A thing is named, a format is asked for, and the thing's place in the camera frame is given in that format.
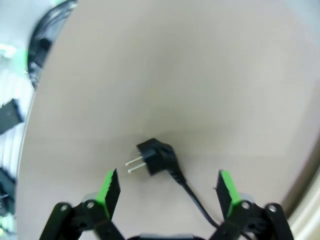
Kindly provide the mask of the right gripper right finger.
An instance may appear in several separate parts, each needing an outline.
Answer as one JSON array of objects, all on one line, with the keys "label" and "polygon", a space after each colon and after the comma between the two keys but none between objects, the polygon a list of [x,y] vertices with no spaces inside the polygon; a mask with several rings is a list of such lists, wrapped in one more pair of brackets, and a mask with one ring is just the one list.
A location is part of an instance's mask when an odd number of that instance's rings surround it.
[{"label": "right gripper right finger", "polygon": [[211,240],[237,240],[243,233],[251,233],[257,240],[294,239],[282,206],[272,202],[260,207],[242,198],[228,171],[219,171],[215,190],[223,222]]}]

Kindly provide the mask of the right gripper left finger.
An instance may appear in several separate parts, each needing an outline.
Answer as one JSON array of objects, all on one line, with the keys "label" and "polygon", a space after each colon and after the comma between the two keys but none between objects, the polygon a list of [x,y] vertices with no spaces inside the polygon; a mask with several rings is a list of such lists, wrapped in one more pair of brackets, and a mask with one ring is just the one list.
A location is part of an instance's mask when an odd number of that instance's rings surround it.
[{"label": "right gripper left finger", "polygon": [[41,233],[42,240],[78,240],[83,232],[92,231],[98,240],[123,240],[112,222],[121,193],[118,172],[108,171],[97,195],[77,206],[57,203]]}]

